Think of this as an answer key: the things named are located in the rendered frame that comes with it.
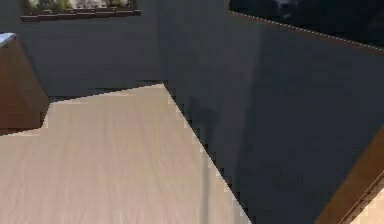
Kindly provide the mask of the brown cabinet with pale top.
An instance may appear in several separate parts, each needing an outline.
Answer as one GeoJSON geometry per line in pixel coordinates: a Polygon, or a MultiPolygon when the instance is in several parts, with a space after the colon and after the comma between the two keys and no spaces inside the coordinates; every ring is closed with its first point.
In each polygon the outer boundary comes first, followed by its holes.
{"type": "Polygon", "coordinates": [[[16,33],[0,34],[0,135],[40,128],[49,99],[16,33]]]}

